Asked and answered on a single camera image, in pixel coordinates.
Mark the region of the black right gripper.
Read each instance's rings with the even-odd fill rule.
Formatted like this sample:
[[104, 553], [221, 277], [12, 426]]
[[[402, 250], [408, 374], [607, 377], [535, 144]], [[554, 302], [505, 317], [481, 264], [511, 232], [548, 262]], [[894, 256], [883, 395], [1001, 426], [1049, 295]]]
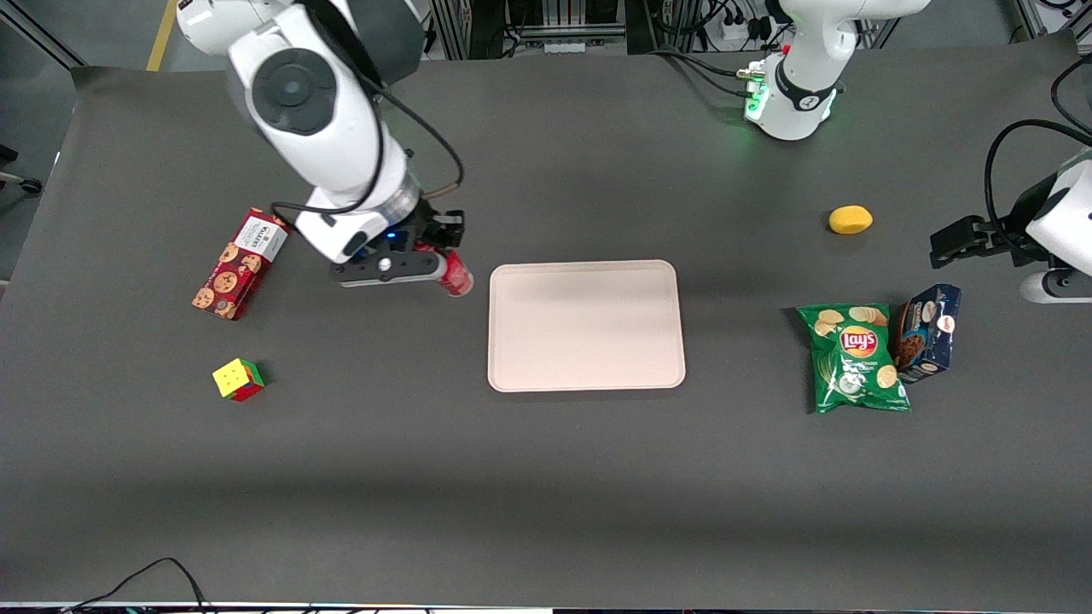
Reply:
[[365, 245], [365, 257], [377, 253], [414, 252], [418, 247], [430, 248], [437, 253], [452, 253], [462, 243], [465, 233], [465, 212], [437, 213], [432, 206], [417, 206], [410, 217], [380, 232]]

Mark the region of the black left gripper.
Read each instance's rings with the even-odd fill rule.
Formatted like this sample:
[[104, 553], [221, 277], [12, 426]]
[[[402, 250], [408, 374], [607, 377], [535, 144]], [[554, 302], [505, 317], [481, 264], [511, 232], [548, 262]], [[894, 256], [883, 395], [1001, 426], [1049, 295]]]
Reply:
[[1013, 258], [1014, 267], [1025, 267], [1032, 262], [1046, 262], [1051, 268], [1060, 267], [1063, 260], [1037, 240], [1033, 240], [1026, 232], [1026, 225], [1048, 206], [1056, 179], [1057, 176], [1048, 176], [1023, 190], [1014, 199], [1013, 209], [1006, 215], [997, 215], [993, 180], [988, 179], [990, 222], [980, 215], [968, 215], [933, 233], [931, 268], [942, 269], [961, 260], [1002, 255], [1005, 250]]

